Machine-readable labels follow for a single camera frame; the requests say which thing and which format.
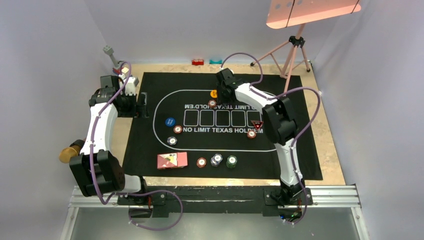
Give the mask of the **blue round dealer button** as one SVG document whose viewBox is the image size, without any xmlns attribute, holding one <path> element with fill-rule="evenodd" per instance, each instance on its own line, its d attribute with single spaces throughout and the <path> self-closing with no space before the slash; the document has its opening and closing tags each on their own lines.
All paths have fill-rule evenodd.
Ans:
<svg viewBox="0 0 424 240">
<path fill-rule="evenodd" d="M 176 120 L 175 120 L 173 117 L 168 117 L 168 118 L 165 120 L 165 125 L 166 125 L 167 127 L 173 127 L 173 126 L 175 126 L 175 125 L 176 125 Z"/>
</svg>

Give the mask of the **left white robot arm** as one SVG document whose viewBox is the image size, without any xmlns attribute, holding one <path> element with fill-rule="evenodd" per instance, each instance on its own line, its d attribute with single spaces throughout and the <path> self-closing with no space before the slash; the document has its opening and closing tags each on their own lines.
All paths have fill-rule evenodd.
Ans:
<svg viewBox="0 0 424 240">
<path fill-rule="evenodd" d="M 124 74 L 100 77 L 101 87 L 90 97 L 90 124 L 85 140 L 77 140 L 77 156 L 70 158 L 69 167 L 85 197 L 108 193 L 124 193 L 138 205 L 146 203 L 149 191 L 143 177 L 124 173 L 119 160 L 111 152 L 114 125 L 117 118 L 148 117 L 147 95 L 137 103 L 139 79 Z"/>
</svg>

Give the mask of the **orange round button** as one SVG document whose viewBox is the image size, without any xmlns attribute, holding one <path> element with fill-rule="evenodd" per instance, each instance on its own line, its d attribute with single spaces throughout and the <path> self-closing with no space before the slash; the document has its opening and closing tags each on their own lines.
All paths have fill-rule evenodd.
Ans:
<svg viewBox="0 0 424 240">
<path fill-rule="evenodd" d="M 216 89 L 212 90 L 212 91 L 210 92 L 210 96 L 211 96 L 212 98 L 216 99 L 216 98 L 218 97 L 218 92 L 217 92 L 217 90 L 216 90 Z"/>
</svg>

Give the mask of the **red triangular button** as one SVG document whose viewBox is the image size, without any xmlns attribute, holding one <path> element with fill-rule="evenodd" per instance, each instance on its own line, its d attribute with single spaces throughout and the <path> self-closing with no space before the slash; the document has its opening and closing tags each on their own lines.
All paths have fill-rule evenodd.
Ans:
<svg viewBox="0 0 424 240">
<path fill-rule="evenodd" d="M 260 130 L 264 124 L 263 121 L 259 121 L 259 120 L 252 120 L 251 123 L 256 130 Z"/>
</svg>

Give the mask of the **blue poker chip stack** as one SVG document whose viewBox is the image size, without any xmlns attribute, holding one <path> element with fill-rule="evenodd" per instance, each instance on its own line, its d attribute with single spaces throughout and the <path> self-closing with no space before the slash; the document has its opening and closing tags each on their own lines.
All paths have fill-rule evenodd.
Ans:
<svg viewBox="0 0 424 240">
<path fill-rule="evenodd" d="M 210 159 L 210 164 L 211 164 L 213 167 L 217 167 L 217 166 L 219 166 L 219 165 L 220 165 L 220 163 L 222 162 L 222 160 L 223 160 L 223 156 L 222 156 L 221 154 L 219 154 L 219 153 L 216 153 L 216 154 L 214 154 L 214 155 L 212 156 L 212 158 Z"/>
</svg>

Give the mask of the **red poker chip top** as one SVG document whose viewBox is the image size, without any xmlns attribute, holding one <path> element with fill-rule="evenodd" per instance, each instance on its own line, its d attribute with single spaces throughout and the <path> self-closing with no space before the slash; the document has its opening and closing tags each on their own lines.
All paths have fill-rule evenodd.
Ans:
<svg viewBox="0 0 424 240">
<path fill-rule="evenodd" d="M 217 102 L 214 99 L 209 100 L 208 101 L 208 106 L 213 109 L 213 108 L 215 108 L 217 106 Z"/>
</svg>

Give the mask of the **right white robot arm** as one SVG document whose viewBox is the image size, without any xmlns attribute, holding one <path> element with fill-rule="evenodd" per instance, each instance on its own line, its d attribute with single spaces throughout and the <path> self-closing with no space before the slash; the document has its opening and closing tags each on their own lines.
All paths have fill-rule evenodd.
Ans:
<svg viewBox="0 0 424 240">
<path fill-rule="evenodd" d="M 261 113 L 263 132 L 274 144 L 280 166 L 280 194 L 276 199 L 294 203 L 305 186 L 297 157 L 295 137 L 298 124 L 291 101 L 287 97 L 267 94 L 251 83 L 237 79 L 229 68 L 220 70 L 215 76 L 219 104 L 238 101 Z"/>
</svg>

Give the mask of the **red poker chip stack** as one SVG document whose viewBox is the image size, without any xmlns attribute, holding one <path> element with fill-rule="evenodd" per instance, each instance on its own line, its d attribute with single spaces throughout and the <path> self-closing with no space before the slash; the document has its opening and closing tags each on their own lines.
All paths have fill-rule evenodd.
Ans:
<svg viewBox="0 0 424 240">
<path fill-rule="evenodd" d="M 204 168 L 207 164 L 207 160 L 203 157 L 200 157 L 196 161 L 196 165 L 198 168 Z"/>
</svg>

